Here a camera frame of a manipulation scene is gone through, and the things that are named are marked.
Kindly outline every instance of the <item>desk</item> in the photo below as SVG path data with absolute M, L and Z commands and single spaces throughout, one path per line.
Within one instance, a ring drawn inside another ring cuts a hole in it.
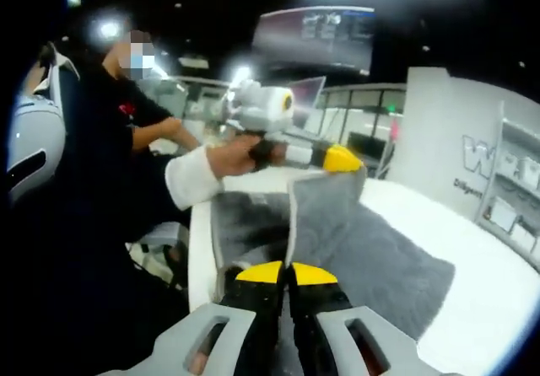
M 227 178 L 227 191 L 285 192 L 302 169 L 271 168 Z M 418 354 L 441 372 L 491 373 L 530 324 L 540 299 L 540 276 L 509 247 L 472 222 L 416 191 L 368 179 L 360 200 L 456 276 L 440 312 L 418 342 Z M 210 202 L 192 210 L 190 310 L 209 302 L 216 281 Z

